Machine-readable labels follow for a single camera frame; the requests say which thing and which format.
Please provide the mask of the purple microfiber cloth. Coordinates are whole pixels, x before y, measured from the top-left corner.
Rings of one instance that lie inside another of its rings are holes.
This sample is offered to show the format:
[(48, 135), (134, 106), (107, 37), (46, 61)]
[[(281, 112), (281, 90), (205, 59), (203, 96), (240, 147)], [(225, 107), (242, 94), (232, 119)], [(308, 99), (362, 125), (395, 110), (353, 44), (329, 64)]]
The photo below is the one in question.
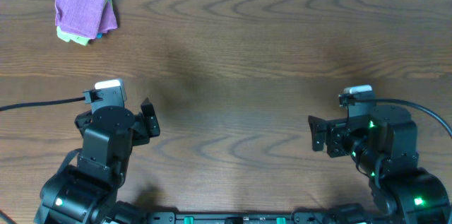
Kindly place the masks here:
[(55, 25), (61, 30), (94, 39), (107, 0), (55, 0)]

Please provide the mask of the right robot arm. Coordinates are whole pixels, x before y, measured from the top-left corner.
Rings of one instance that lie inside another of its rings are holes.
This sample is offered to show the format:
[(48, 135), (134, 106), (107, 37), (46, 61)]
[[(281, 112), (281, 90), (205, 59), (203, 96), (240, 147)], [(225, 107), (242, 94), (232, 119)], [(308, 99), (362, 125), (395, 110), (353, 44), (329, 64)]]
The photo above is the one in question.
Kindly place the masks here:
[(347, 89), (338, 96), (347, 110), (342, 119), (308, 118), (314, 151), (330, 158), (350, 156), (369, 180), (379, 213), (360, 204), (329, 210), (324, 223), (450, 223), (451, 202), (440, 179), (419, 167), (417, 125), (410, 108), (451, 127), (435, 112), (413, 102), (377, 98), (374, 91)]

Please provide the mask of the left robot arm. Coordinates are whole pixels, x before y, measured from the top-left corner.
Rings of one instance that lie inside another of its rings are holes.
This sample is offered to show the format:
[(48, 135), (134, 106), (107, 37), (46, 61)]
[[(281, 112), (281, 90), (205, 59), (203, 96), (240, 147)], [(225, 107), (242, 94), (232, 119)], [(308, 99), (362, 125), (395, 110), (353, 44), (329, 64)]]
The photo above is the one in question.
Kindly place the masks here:
[(120, 86), (87, 90), (91, 108), (75, 118), (83, 138), (81, 148), (67, 154), (44, 184), (35, 223), (146, 223), (139, 208), (118, 201), (126, 181), (133, 147), (160, 135), (153, 104), (141, 103), (134, 114), (124, 106)]

